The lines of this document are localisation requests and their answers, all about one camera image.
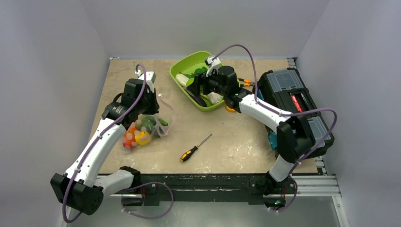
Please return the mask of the green mango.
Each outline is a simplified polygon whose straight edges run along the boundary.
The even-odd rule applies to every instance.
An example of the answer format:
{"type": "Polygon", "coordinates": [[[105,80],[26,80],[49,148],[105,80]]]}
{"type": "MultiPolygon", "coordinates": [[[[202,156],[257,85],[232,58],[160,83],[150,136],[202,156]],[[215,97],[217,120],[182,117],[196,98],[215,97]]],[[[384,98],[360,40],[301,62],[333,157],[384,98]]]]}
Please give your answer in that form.
{"type": "Polygon", "coordinates": [[[156,125],[155,118],[150,115],[143,115],[136,121],[136,127],[140,131],[148,131],[152,133],[156,125]]]}

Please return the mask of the green cucumber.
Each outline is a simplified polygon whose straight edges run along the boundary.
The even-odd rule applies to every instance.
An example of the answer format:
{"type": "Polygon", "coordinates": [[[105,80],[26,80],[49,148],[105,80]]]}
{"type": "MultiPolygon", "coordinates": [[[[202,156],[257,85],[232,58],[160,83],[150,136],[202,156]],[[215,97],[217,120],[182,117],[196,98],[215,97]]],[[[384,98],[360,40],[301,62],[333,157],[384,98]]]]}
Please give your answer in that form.
{"type": "Polygon", "coordinates": [[[161,118],[155,118],[155,122],[156,122],[156,125],[163,126],[163,127],[166,127],[169,125],[168,122],[166,122],[165,120],[163,120],[161,118]]]}

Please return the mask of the green plastic tray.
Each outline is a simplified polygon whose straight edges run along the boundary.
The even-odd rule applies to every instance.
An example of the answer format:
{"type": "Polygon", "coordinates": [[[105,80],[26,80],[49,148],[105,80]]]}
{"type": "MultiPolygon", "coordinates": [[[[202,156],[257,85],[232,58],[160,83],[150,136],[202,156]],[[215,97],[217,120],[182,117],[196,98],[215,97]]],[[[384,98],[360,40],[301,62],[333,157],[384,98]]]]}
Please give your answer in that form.
{"type": "Polygon", "coordinates": [[[211,56],[212,54],[207,52],[207,51],[198,51],[195,53],[192,53],[186,57],[184,57],[183,59],[179,60],[176,64],[174,64],[171,68],[170,68],[170,76],[172,77],[173,81],[176,82],[176,84],[180,87],[180,89],[184,92],[184,94],[189,98],[189,100],[196,106],[196,108],[198,108],[198,110],[202,111],[202,112],[210,112],[213,111],[215,109],[217,109],[218,107],[222,106],[226,99],[229,97],[235,97],[236,95],[239,94],[241,87],[239,88],[239,90],[231,95],[228,96],[222,96],[223,100],[220,101],[219,103],[212,105],[208,100],[202,98],[206,104],[207,107],[201,107],[198,104],[196,104],[188,95],[188,93],[190,93],[186,87],[182,87],[178,84],[178,82],[175,80],[176,74],[178,73],[182,73],[184,75],[186,74],[192,74],[195,72],[196,69],[198,68],[202,68],[202,67],[207,67],[207,65],[205,64],[205,59],[208,56],[211,56]]]}

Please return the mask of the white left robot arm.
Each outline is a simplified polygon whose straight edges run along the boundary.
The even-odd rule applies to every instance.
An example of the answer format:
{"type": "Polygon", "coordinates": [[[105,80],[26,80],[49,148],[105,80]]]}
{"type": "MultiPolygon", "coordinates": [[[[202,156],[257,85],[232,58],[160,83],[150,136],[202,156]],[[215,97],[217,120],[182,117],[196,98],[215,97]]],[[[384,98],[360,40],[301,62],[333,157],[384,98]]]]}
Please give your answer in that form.
{"type": "Polygon", "coordinates": [[[115,96],[105,107],[93,137],[74,164],[64,174],[54,174],[51,186],[60,203],[65,222],[67,208],[79,214],[92,215],[103,199],[116,192],[126,190],[136,193],[141,187],[140,171],[123,166],[115,173],[98,179],[98,173],[109,153],[140,114],[159,112],[153,79],[129,79],[124,91],[115,96]]]}

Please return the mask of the red bell pepper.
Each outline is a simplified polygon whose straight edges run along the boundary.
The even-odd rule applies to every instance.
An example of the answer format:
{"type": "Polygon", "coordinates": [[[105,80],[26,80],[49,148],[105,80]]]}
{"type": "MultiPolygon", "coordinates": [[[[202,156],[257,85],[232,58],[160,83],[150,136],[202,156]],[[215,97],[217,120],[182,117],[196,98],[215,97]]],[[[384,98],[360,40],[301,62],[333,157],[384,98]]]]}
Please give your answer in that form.
{"type": "Polygon", "coordinates": [[[122,145],[125,149],[133,149],[138,144],[135,140],[135,135],[131,132],[126,132],[122,138],[122,145]]]}

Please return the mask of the green apple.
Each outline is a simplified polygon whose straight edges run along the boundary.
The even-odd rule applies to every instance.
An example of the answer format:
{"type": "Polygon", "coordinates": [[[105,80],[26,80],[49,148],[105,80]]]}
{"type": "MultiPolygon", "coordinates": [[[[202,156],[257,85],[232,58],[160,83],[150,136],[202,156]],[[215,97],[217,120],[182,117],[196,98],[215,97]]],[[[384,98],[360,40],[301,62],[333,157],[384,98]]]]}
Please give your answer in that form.
{"type": "Polygon", "coordinates": [[[188,79],[188,81],[186,82],[186,87],[189,87],[193,82],[194,82],[194,78],[188,79]]]}

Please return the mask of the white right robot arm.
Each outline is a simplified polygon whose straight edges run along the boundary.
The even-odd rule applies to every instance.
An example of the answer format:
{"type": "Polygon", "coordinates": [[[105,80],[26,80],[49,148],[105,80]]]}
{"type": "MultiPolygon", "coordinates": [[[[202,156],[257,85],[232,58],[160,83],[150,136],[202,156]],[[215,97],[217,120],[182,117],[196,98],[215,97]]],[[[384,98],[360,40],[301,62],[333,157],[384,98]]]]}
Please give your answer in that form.
{"type": "Polygon", "coordinates": [[[198,96],[211,92],[223,96],[227,106],[246,114],[271,129],[277,135],[278,157],[266,173],[264,195],[278,192],[292,173],[295,164],[311,150],[316,141],[305,116],[274,107],[240,86],[231,66],[220,66],[207,73],[195,74],[187,90],[198,96]]]}

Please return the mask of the orange persimmon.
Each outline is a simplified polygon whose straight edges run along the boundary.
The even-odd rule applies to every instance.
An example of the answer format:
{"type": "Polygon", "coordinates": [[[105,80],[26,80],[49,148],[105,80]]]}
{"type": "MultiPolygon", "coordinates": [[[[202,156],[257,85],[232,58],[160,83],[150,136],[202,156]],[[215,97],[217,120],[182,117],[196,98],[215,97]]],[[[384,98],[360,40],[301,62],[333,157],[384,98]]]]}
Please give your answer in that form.
{"type": "Polygon", "coordinates": [[[127,133],[134,134],[137,130],[136,124],[133,122],[127,129],[127,133]]]}

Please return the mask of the clear zip bag pink dots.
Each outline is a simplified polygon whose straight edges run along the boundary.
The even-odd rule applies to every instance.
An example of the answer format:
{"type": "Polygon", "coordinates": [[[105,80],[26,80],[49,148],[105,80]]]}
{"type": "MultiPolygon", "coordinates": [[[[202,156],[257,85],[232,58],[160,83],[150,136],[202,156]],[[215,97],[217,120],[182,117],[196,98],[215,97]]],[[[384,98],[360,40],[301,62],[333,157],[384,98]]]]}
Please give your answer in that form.
{"type": "Polygon", "coordinates": [[[176,121],[177,112],[164,100],[162,94],[157,95],[157,101],[162,104],[162,113],[139,115],[139,118],[130,124],[122,137],[122,146],[125,149],[131,150],[145,146],[152,140],[169,134],[176,121]]]}

